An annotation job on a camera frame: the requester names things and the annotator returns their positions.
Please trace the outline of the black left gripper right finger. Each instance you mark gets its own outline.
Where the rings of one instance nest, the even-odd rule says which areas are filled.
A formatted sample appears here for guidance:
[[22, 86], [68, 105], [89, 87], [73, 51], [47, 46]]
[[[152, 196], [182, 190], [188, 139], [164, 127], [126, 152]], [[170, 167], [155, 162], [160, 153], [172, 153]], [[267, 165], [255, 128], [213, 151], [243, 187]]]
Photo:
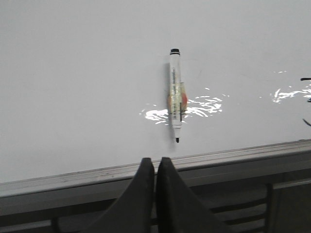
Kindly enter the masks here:
[[168, 157], [158, 167], [155, 195], [160, 233], [231, 232], [187, 187]]

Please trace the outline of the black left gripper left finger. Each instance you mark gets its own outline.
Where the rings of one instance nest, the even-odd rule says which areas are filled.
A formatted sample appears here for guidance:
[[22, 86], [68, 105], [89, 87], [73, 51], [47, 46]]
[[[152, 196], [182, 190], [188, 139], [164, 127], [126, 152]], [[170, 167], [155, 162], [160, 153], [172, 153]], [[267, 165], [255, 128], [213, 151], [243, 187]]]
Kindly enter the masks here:
[[150, 158], [143, 158], [123, 194], [85, 233], [149, 233], [153, 206], [155, 170]]

